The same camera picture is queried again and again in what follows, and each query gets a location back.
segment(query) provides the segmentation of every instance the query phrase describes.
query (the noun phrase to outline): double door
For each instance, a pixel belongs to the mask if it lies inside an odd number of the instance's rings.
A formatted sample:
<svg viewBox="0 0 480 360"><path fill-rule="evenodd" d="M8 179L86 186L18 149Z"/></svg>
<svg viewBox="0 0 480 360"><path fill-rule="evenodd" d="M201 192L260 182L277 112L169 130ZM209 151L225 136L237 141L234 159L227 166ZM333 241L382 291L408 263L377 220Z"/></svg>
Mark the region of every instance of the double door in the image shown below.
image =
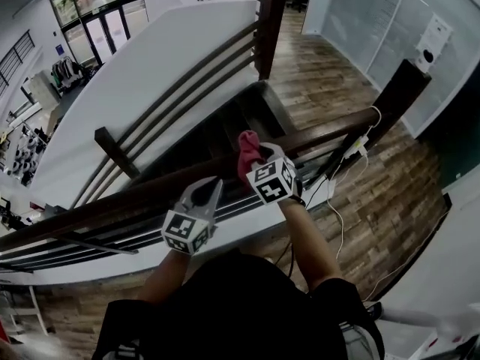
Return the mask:
<svg viewBox="0 0 480 360"><path fill-rule="evenodd" d="M130 38L121 9L98 13L84 25L91 50L99 64L105 63Z"/></svg>

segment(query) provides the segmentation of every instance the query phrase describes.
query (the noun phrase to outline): wooden floor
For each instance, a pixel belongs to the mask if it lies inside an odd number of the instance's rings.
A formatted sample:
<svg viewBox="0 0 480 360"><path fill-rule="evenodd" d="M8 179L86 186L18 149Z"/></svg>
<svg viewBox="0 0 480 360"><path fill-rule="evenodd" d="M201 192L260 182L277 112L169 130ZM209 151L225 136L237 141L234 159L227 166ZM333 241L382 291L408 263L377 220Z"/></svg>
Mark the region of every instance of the wooden floor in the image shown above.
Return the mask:
<svg viewBox="0 0 480 360"><path fill-rule="evenodd" d="M271 85L298 128L355 112L377 96L369 82L319 37L299 34L304 14L288 10L283 18ZM341 213L344 243L339 263L362 297L375 283L403 264L446 211L437 184L437 157L397 124L360 160L336 189L331 204ZM336 251L341 227L326 206L312 212L321 233ZM281 226L243 244L247 251L276 260L288 244ZM290 267L290 253L279 265ZM150 271L66 286L37 288L46 323L55 329L68 359L90 359L108 302L132 298ZM381 290L391 279L384 280ZM295 266L292 279L305 289Z"/></svg>

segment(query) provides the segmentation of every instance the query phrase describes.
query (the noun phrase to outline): pink cloth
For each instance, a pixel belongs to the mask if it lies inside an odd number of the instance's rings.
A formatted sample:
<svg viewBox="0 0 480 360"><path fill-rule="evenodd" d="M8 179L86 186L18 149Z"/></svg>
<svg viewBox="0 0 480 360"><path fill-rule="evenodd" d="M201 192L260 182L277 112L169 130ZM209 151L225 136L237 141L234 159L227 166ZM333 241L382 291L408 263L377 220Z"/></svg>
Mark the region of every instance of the pink cloth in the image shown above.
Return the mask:
<svg viewBox="0 0 480 360"><path fill-rule="evenodd" d="M238 157L238 177L248 186L247 173L252 170L252 163L258 162L264 164L265 160L260 154L260 140L256 132L244 130L238 136L238 146L240 147L240 156Z"/></svg>

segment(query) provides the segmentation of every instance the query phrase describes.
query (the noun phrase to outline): fiducial marker cube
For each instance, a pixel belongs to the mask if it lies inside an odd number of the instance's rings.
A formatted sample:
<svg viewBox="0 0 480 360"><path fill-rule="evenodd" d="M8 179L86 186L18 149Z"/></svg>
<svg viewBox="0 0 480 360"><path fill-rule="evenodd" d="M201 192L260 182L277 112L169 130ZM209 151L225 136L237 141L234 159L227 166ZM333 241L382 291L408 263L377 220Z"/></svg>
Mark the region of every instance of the fiducial marker cube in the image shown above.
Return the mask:
<svg viewBox="0 0 480 360"><path fill-rule="evenodd" d="M264 204L293 195L295 174L282 157L247 173L247 179Z"/></svg>
<svg viewBox="0 0 480 360"><path fill-rule="evenodd" d="M169 247L193 255L209 240L210 229L206 220L168 211L162 226L162 236Z"/></svg>

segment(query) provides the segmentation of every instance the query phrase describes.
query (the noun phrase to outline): black wrist strap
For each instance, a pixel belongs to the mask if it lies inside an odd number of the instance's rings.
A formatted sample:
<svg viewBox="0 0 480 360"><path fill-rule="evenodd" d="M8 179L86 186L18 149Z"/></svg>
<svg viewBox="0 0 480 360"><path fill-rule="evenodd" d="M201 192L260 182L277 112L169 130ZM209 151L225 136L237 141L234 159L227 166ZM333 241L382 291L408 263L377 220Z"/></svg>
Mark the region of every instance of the black wrist strap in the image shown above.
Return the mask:
<svg viewBox="0 0 480 360"><path fill-rule="evenodd" d="M302 204L305 208L307 208L307 204L305 204L305 201L304 201L300 196L292 195L292 196L290 196L290 199L293 199L293 200L299 202L299 203Z"/></svg>

